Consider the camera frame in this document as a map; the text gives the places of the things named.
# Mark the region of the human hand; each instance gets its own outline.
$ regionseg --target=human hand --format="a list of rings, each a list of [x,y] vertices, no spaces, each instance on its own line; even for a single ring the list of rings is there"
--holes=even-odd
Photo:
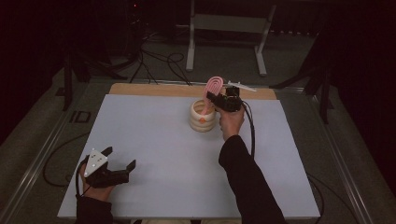
[[[84,177],[84,171],[85,167],[87,166],[87,163],[82,164],[81,169],[79,169],[79,175],[81,176],[82,179],[82,189],[84,192],[84,197],[89,197],[93,198],[102,202],[107,202],[108,197],[110,196],[111,191],[114,189],[116,186],[110,186],[107,188],[103,189],[96,189],[94,187],[91,187],[85,177]]]
[[[233,135],[239,134],[239,130],[245,121],[245,108],[241,106],[241,109],[236,112],[227,112],[219,107],[216,107],[216,110],[220,113],[219,125],[223,132],[224,141],[227,141]]]

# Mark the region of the pink toy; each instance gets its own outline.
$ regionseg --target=pink toy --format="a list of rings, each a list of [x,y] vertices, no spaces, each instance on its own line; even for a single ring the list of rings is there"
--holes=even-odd
[[[207,81],[204,90],[204,97],[203,97],[205,102],[205,108],[202,110],[201,115],[205,115],[207,110],[210,108],[210,106],[212,106],[212,102],[210,102],[210,100],[207,99],[206,93],[210,91],[213,94],[218,95],[221,91],[222,85],[223,85],[222,77],[212,77]]]

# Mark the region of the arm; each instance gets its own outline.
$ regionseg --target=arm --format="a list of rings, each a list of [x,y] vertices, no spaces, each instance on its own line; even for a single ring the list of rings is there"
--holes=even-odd
[[[224,168],[242,223],[286,223],[282,211],[265,181],[262,170],[249,155],[248,149],[238,135],[244,122],[245,110],[229,113],[219,108],[219,124],[224,145],[219,155],[219,164]]]
[[[84,223],[113,223],[111,203],[108,197],[115,186],[104,189],[95,189],[87,184],[84,177],[86,164],[81,166],[79,174],[82,179],[84,195],[77,200],[76,224]]]

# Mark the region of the white table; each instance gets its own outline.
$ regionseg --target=white table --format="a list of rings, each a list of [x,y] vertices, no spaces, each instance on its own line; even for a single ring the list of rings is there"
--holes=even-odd
[[[120,84],[115,92],[122,93],[125,87],[130,86]],[[113,216],[240,217],[226,174],[218,163],[223,144],[219,126],[208,133],[198,133],[189,125],[190,105],[198,99],[193,95],[201,95],[197,91],[201,87],[138,87],[153,88],[150,94],[154,95],[106,96],[80,158],[93,148],[113,147],[108,156],[109,170],[124,169],[136,160],[130,183],[117,186],[111,194]],[[187,96],[156,95],[161,92]],[[286,218],[318,217],[318,207],[280,102],[274,100],[270,90],[252,94],[273,99],[250,100],[248,94],[244,98],[251,106],[256,128],[255,160],[279,207]],[[248,122],[243,125],[241,136],[250,149]],[[59,217],[76,216],[75,194],[71,184]]]

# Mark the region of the metal stand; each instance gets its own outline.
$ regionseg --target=metal stand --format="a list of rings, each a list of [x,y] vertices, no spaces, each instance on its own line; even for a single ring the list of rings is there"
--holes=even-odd
[[[246,18],[233,16],[217,16],[206,14],[195,14],[194,0],[191,0],[191,17],[190,17],[190,44],[187,53],[186,70],[192,71],[194,66],[195,41],[194,31],[196,29],[218,30],[218,31],[236,31],[262,34],[262,41],[259,46],[254,48],[256,54],[257,65],[259,67],[260,76],[267,75],[264,59],[262,57],[262,49],[267,39],[271,21],[274,17],[276,6],[271,6],[270,13],[267,18]]]

